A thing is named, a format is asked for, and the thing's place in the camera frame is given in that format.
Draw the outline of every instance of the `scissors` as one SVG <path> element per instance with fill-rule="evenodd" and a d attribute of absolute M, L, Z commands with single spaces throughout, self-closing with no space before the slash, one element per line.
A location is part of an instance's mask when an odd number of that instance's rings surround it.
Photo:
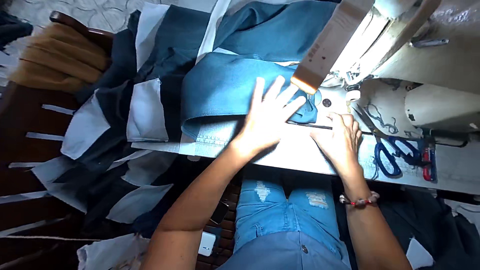
<path fill-rule="evenodd" d="M 395 157 L 401 157 L 405 160 L 405 162 L 409 165 L 414 165 L 414 166 L 425 166 L 425 162 L 422 161 L 420 151 L 416 149 L 411 143 L 407 142 L 405 139 L 397 136 L 388 136 L 385 133 L 381 132 L 378 128 L 375 127 L 373 124 L 372 120 L 370 117 L 368 117 L 367 113 L 359 106 L 357 105 L 357 109 L 353 108 L 354 111 L 360 116 L 362 121 L 367 125 L 367 127 L 371 130 L 372 134 L 375 136 L 375 139 L 377 140 L 377 144 L 375 145 L 375 161 L 378 164 L 378 167 L 380 170 L 385 174 L 387 177 L 398 177 L 402 174 L 402 171 L 400 170 L 400 167 L 398 166 L 397 162 L 395 161 Z M 388 142 L 393 149 L 395 150 L 395 153 L 390 154 L 388 152 L 388 149 L 385 147 L 385 145 L 382 143 L 382 139 Z M 396 144 L 396 142 L 400 142 L 406 147 L 410 149 L 412 154 L 408 153 L 405 154 L 400 147 Z M 387 157 L 388 161 L 393 167 L 393 173 L 389 173 L 385 166 L 382 163 L 382 160 L 380 159 L 380 153 L 384 153 L 384 155 Z"/>

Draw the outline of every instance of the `red string bracelet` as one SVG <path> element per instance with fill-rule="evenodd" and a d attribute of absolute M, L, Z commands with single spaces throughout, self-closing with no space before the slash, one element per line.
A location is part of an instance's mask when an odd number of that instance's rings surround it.
<path fill-rule="evenodd" d="M 343 204 L 350 204 L 358 208 L 365 207 L 367 204 L 376 203 L 377 200 L 380 198 L 380 195 L 375 191 L 371 191 L 372 195 L 368 197 L 368 199 L 358 199 L 356 202 L 350 201 L 350 199 L 345 195 L 340 195 L 340 202 Z"/>

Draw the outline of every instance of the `right hand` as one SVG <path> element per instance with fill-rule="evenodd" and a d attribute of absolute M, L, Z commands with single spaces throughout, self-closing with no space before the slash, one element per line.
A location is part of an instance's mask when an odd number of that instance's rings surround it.
<path fill-rule="evenodd" d="M 361 130 L 351 114 L 330 112 L 328 118 L 332 120 L 332 131 L 312 128 L 310 136 L 342 174 L 358 165 Z"/>

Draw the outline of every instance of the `light blue jeans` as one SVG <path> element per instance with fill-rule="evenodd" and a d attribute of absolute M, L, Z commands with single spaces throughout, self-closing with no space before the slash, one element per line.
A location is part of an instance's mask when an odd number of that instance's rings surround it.
<path fill-rule="evenodd" d="M 245 168 L 233 252 L 256 237 L 301 231 L 326 245 L 338 259 L 348 258 L 339 240 L 330 178 L 299 171 L 290 174 L 253 164 Z M 292 186 L 288 199 L 283 183 Z"/>

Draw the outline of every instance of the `phone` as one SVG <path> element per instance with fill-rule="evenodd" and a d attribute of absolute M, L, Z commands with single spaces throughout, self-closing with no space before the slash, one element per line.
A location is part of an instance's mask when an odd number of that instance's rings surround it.
<path fill-rule="evenodd" d="M 218 205 L 216 206 L 212 217 L 210 217 L 210 220 L 213 223 L 218 225 L 222 223 L 222 220 L 225 218 L 225 215 L 227 214 L 227 212 L 228 212 L 228 204 L 220 201 L 218 202 Z"/>

